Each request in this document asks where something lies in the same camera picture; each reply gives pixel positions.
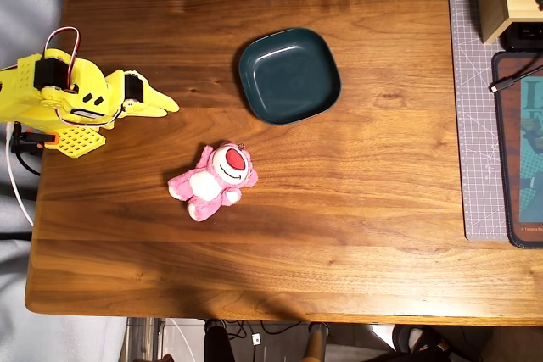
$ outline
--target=gray fabric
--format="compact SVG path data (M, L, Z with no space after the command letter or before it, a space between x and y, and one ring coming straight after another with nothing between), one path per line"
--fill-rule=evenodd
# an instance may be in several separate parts
M0 67L40 53L61 7L62 0L0 0Z
M117 362L126 319L39 315L25 307L30 244L0 242L0 360Z
M42 51L58 27L62 0L0 0L0 68ZM14 178L31 218L38 177L10 154ZM40 170L39 159L24 154ZM5 124L0 124L0 233L31 231L9 182ZM25 307L30 243L0 241L0 361L117 362L126 329L124 317L39 315Z

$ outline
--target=white cable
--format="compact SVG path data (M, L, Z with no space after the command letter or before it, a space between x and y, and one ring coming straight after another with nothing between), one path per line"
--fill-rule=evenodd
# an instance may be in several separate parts
M14 178L14 172L11 170L11 162L9 161L9 144L11 143L11 135L14 134L14 122L8 122L6 124L6 162L8 163L8 174L9 174L9 180L11 181L11 187L14 189L15 197L17 198L17 202L19 203L20 209L23 211L23 214L25 214L26 219L28 220L28 223L34 226L34 222L32 221L32 218L28 215L28 212L26 212L25 205L23 204L23 201L20 199L19 190L17 189L17 184L15 184L15 178Z
M59 118L59 120L66 125L70 125L74 127L94 127L94 128L104 127L104 126L109 125L111 122L113 122L119 117L121 111L122 111L122 105L120 106L120 108L117 109L117 112L115 112L115 114L111 117L109 121L107 121L106 123L97 123L96 125L93 125L91 123L76 123L76 122L64 120L62 119L62 116L60 116L60 111L58 109L54 110L55 114L57 114L57 118Z
M181 331L181 328L179 328L179 325L178 325L172 318L168 317L168 320L170 320L171 322L173 322L173 325L176 326L177 330L179 331L179 333L180 333L181 336L183 337L183 340L184 340L185 343L187 344L188 352L190 352L190 356L193 357L193 362L196 362L196 359L194 358L193 350L190 348L190 345L188 345L188 341L187 341L187 339L185 338L185 334L183 334L183 331Z

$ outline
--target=bear ear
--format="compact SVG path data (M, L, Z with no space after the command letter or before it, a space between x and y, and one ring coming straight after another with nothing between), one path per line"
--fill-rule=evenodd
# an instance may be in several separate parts
M256 182L258 181L258 174L255 170L251 169L249 179L247 180L247 184L245 186L252 187Z

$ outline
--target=plush toy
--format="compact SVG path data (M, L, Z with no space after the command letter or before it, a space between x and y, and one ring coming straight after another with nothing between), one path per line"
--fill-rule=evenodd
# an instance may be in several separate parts
M222 143L213 150L206 146L194 170L168 181L173 198L188 200L188 213L196 221L207 220L221 205L234 205L241 187L258 181L251 156L243 145Z

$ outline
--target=red wire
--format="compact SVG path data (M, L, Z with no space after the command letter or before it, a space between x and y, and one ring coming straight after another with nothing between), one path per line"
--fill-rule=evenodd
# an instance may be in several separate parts
M74 69L74 64L76 63L77 51L79 50L79 44L81 42L81 35L79 34L79 30L77 30L75 27L68 25L66 27L60 27L59 29L53 31L49 35L48 40L45 42L42 58L45 58L45 52L48 50L48 45L51 39L55 37L57 34L62 33L63 31L68 31L68 30L73 30L76 32L76 44L74 44L74 50L71 53L70 63L68 64L68 75L66 77L66 89L64 90L69 93L77 93L77 91L72 91L70 89L70 83L71 83L71 71Z

